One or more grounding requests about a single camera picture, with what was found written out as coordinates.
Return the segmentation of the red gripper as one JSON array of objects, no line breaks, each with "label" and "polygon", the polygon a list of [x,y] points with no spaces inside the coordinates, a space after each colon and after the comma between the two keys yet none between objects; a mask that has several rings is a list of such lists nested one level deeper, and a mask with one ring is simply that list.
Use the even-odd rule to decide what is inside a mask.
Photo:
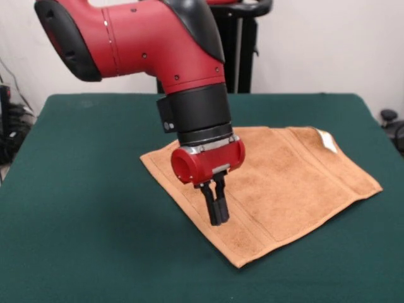
[{"label": "red gripper", "polygon": [[[241,139],[217,141],[218,146],[211,143],[200,146],[182,146],[171,154],[171,166],[174,175],[183,184],[199,185],[205,197],[210,223],[219,226],[229,220],[229,211],[225,197],[225,176],[227,170],[238,169],[246,157],[246,148]],[[215,181],[216,209],[210,180]]]}]

